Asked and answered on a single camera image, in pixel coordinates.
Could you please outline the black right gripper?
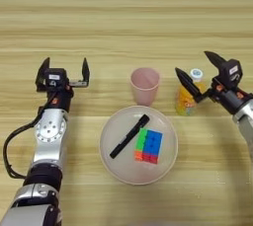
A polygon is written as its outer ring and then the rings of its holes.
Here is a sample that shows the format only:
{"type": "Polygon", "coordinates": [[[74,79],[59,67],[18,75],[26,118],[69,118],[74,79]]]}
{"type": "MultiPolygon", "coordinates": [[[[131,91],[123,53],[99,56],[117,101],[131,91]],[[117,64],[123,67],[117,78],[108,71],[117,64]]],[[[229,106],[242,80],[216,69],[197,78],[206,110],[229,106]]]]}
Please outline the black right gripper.
{"type": "MultiPolygon", "coordinates": [[[[205,55],[217,69],[224,68],[226,60],[223,57],[212,51],[206,51],[205,55]]],[[[211,86],[201,93],[193,79],[185,71],[175,68],[175,72],[182,86],[192,95],[196,103],[210,98],[213,102],[221,104],[230,114],[236,114],[248,101],[253,100],[252,93],[245,93],[238,87],[227,89],[216,78],[213,78],[211,86]]]]}

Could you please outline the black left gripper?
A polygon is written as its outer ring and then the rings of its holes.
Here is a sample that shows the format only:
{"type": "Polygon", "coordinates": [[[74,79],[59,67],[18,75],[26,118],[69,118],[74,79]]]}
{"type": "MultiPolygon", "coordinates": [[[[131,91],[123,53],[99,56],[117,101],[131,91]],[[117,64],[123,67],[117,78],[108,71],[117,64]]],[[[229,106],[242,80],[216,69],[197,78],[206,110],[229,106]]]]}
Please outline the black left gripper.
{"type": "Polygon", "coordinates": [[[86,57],[83,60],[83,80],[70,81],[68,78],[61,80],[46,80],[44,72],[49,67],[50,58],[46,58],[39,68],[36,86],[38,92],[46,92],[46,103],[39,107],[39,111],[46,109],[61,109],[69,112],[74,88],[87,88],[90,81],[90,70],[86,57]]]}

